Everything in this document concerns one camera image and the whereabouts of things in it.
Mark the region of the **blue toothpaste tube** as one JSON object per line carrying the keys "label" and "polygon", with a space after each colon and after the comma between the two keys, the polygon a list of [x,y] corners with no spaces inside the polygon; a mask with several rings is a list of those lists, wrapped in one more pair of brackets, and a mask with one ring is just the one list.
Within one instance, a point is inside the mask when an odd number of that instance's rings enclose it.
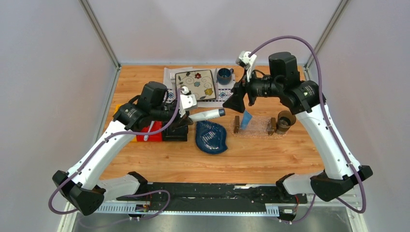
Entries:
{"label": "blue toothpaste tube", "polygon": [[253,116],[247,110],[245,110],[243,112],[243,118],[242,118],[242,121],[240,123],[240,129],[241,130],[245,130],[248,127],[250,121],[252,120],[252,117]]}

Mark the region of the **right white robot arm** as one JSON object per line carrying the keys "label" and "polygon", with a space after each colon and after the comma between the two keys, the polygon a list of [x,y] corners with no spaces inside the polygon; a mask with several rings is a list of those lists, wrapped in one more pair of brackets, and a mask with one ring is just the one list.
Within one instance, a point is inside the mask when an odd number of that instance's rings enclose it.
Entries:
{"label": "right white robot arm", "polygon": [[243,67],[243,77],[232,88],[224,108],[243,113],[244,97],[254,105],[258,97],[277,97],[304,126],[323,161],[324,170],[316,174],[288,174],[276,182],[276,197],[289,202],[296,194],[315,194],[328,202],[351,190],[373,175],[371,167],[362,165],[340,138],[330,117],[325,97],[313,81],[304,81],[297,60],[289,52],[271,54],[268,75],[256,75],[256,55],[240,53],[236,63]]}

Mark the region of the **white toothpaste tube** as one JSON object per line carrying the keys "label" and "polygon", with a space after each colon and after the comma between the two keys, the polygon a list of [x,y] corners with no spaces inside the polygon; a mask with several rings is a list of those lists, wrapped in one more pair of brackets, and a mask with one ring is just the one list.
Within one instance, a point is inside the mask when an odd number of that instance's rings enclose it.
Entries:
{"label": "white toothpaste tube", "polygon": [[203,112],[195,113],[193,115],[189,115],[189,119],[192,120],[193,122],[198,122],[198,121],[205,121],[205,120],[219,118],[225,115],[226,115],[225,109],[219,108],[219,109],[213,109],[213,110],[203,111]]}

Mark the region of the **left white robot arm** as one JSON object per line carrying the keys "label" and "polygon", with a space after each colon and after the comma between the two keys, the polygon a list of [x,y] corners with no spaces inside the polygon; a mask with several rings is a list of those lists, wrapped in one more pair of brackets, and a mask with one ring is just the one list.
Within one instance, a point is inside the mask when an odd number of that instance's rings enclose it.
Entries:
{"label": "left white robot arm", "polygon": [[134,138],[152,136],[180,122],[192,122],[188,110],[196,103],[195,95],[186,86],[174,91],[175,99],[167,102],[166,85],[150,81],[139,95],[121,105],[102,136],[91,149],[67,171],[58,170],[52,176],[56,189],[48,200],[48,208],[57,215],[80,212],[94,213],[106,201],[132,196],[143,200],[148,188],[140,175],[101,180],[104,170],[118,153]]}

